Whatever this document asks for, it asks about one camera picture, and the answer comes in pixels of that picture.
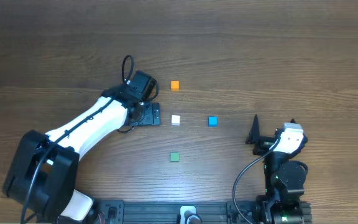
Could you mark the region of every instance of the green cube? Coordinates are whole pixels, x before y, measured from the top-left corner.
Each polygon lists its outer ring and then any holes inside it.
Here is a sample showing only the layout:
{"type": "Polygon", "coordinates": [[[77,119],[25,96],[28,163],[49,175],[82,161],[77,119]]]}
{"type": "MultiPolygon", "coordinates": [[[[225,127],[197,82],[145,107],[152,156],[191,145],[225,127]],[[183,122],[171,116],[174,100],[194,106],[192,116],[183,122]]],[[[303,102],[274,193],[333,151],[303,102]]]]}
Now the green cube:
{"type": "Polygon", "coordinates": [[[171,152],[171,162],[179,162],[179,153],[171,152]]]}

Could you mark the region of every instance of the white cube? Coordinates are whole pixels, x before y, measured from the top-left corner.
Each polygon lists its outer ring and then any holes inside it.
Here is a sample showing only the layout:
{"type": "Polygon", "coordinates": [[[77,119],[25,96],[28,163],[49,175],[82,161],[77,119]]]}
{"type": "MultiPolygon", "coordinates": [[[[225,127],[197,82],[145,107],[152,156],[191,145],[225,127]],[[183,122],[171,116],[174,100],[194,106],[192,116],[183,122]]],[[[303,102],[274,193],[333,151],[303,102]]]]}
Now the white cube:
{"type": "Polygon", "coordinates": [[[180,116],[172,115],[172,125],[179,126],[180,125],[180,116]]]}

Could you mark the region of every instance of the cube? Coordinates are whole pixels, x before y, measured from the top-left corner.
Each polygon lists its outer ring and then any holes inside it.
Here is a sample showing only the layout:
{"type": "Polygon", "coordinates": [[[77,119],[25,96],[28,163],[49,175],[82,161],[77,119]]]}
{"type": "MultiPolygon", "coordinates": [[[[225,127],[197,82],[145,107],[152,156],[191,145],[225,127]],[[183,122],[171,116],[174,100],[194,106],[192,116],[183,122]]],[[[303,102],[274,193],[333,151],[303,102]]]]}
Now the cube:
{"type": "Polygon", "coordinates": [[[216,127],[218,126],[218,117],[217,116],[210,116],[208,118],[208,126],[209,127],[216,127]]]}
{"type": "Polygon", "coordinates": [[[172,115],[171,123],[172,123],[172,125],[179,126],[180,125],[180,116],[172,115]]]}
{"type": "Polygon", "coordinates": [[[179,153],[171,152],[171,162],[179,162],[179,153]]]}
{"type": "Polygon", "coordinates": [[[178,91],[179,90],[179,81],[171,81],[171,90],[178,91]]]}

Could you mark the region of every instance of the wooden tabletop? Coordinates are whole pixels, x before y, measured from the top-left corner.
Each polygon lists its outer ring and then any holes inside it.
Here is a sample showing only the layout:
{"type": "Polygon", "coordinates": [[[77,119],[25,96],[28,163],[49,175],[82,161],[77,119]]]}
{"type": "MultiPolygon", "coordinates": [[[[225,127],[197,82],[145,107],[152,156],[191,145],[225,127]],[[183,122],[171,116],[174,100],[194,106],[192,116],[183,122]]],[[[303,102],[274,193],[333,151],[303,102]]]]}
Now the wooden tabletop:
{"type": "MultiPolygon", "coordinates": [[[[88,109],[121,82],[127,54],[160,84],[162,125],[99,143],[80,162],[78,190],[228,201],[256,158],[244,144],[254,115],[266,136],[295,118],[310,140],[296,159],[309,166],[302,200],[314,222],[358,223],[358,0],[0,1],[0,222],[19,221],[1,188],[22,135],[88,109]]],[[[264,193],[262,164],[237,191],[264,193]]]]}

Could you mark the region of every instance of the wood grain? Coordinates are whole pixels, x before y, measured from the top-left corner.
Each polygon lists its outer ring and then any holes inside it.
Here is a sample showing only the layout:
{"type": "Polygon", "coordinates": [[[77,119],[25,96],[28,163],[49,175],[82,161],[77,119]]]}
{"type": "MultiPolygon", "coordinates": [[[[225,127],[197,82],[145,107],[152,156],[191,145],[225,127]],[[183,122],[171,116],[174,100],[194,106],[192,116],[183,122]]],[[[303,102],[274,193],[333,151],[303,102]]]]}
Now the wood grain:
{"type": "MultiPolygon", "coordinates": [[[[273,134],[295,118],[310,141],[315,223],[358,223],[358,1],[0,0],[1,192],[21,136],[55,129],[120,81],[122,58],[160,82],[162,125],[112,134],[81,160],[76,188],[128,201],[227,201],[255,159],[252,118],[273,134]],[[180,91],[170,91],[170,81],[180,91]],[[181,115],[181,126],[170,117],[181,115]],[[219,126],[208,128],[209,115],[219,126]],[[169,152],[180,162],[170,163],[169,152]]],[[[263,193],[262,166],[238,197],[263,193]]]]}

